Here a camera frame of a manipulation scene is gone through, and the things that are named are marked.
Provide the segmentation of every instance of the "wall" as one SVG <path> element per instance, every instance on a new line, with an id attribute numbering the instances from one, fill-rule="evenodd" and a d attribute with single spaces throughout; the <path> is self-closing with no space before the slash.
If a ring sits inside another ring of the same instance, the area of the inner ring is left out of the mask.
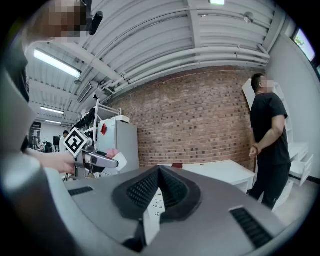
<path id="1" fill-rule="evenodd" d="M 285 34 L 270 52 L 267 75 L 279 83 L 287 101 L 294 142 L 307 142 L 314 154 L 311 176 L 320 178 L 320 82 L 307 57 Z"/>
<path id="2" fill-rule="evenodd" d="M 54 124 L 41 124 L 41 131 L 40 131 L 40 140 L 43 142 L 54 142 L 54 136 L 63 136 L 64 130 L 68 130 L 66 127 L 62 127 L 59 125 Z"/>
<path id="3" fill-rule="evenodd" d="M 260 69 L 208 67 L 162 77 L 115 98 L 138 127 L 141 166 L 231 159 L 253 170 L 243 84 Z"/>

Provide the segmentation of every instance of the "brick wall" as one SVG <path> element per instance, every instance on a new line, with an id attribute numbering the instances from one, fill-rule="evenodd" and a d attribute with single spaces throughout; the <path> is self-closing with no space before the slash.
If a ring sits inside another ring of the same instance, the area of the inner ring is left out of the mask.
<path id="1" fill-rule="evenodd" d="M 108 103 L 138 127 L 140 166 L 249 159 L 250 112 L 244 83 L 263 70 L 210 67 L 162 77 Z"/>

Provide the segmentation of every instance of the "white wall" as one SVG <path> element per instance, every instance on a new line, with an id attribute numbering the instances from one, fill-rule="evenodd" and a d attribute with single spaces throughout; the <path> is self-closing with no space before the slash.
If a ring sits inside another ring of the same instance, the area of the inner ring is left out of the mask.
<path id="1" fill-rule="evenodd" d="M 307 142 L 314 154 L 311 176 L 320 178 L 320 82 L 309 60 L 284 33 L 272 50 L 266 73 L 280 84 L 287 101 L 294 142 Z"/>
<path id="2" fill-rule="evenodd" d="M 54 143 L 54 136 L 63 136 L 64 130 L 68 129 L 59 125 L 42 123 L 40 140 L 41 142 L 45 140 L 46 142 Z"/>

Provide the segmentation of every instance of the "ceiling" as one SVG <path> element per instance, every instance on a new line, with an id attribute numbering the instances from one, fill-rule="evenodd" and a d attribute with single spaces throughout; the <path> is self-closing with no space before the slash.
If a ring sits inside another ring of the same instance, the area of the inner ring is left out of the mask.
<path id="1" fill-rule="evenodd" d="M 94 36 L 68 43 L 39 42 L 27 52 L 30 106 L 37 120 L 70 126 L 95 103 L 161 76 L 206 66 L 265 67 L 286 14 L 270 0 L 92 0 L 92 13 L 103 12 Z M 251 12 L 253 22 L 244 14 Z M 33 57 L 35 48 L 82 71 L 77 78 Z M 78 102 L 86 84 L 92 88 Z M 41 110 L 64 111 L 64 115 Z"/>

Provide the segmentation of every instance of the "man's hand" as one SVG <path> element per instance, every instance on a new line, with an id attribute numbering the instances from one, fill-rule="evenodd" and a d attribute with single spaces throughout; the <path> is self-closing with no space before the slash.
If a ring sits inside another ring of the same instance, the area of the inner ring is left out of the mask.
<path id="1" fill-rule="evenodd" d="M 75 174 L 75 158 L 69 151 L 44 153 L 39 160 L 45 168 L 56 169 L 61 174 Z"/>
<path id="2" fill-rule="evenodd" d="M 250 158 L 256 158 L 257 155 L 259 155 L 258 149 L 257 149 L 256 147 L 252 146 L 252 147 L 250 148 L 249 157 L 250 157 Z"/>

